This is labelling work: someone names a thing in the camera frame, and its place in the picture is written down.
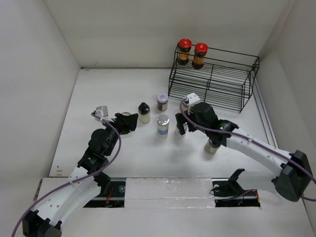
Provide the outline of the red lid sauce jar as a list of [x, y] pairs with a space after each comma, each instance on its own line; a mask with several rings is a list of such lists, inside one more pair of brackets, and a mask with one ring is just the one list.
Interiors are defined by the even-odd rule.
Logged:
[[177, 62], [180, 65], [186, 65], [189, 62], [190, 50], [192, 47], [192, 41], [190, 39], [184, 38], [180, 39], [178, 42], [179, 54]]
[[207, 44], [199, 42], [195, 45], [194, 58], [192, 61], [192, 67], [196, 70], [201, 69], [204, 66], [204, 57], [208, 51]]

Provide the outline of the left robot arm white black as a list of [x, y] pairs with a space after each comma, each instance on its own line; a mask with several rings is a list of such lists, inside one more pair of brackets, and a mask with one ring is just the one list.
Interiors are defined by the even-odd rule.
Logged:
[[103, 170], [113, 162], [108, 157], [114, 148], [121, 148], [121, 136], [135, 131], [138, 114], [116, 113], [115, 118], [107, 119], [95, 110], [92, 116], [104, 128], [92, 132], [88, 147], [67, 182], [44, 195], [43, 205], [26, 211], [22, 218], [23, 236], [60, 237], [63, 224], [72, 214], [94, 197], [110, 191], [111, 178]]

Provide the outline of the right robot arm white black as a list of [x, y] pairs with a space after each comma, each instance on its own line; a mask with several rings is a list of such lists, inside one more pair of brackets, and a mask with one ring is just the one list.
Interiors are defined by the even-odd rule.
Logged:
[[188, 98], [183, 99], [179, 108], [180, 112], [175, 117], [180, 135], [199, 130], [208, 138], [204, 146], [207, 153], [214, 154], [221, 146], [238, 151], [275, 175], [271, 183], [286, 200], [315, 201], [304, 195], [310, 182], [316, 180], [304, 152], [280, 150], [250, 136], [237, 124], [218, 119], [212, 106], [200, 100], [191, 102]]

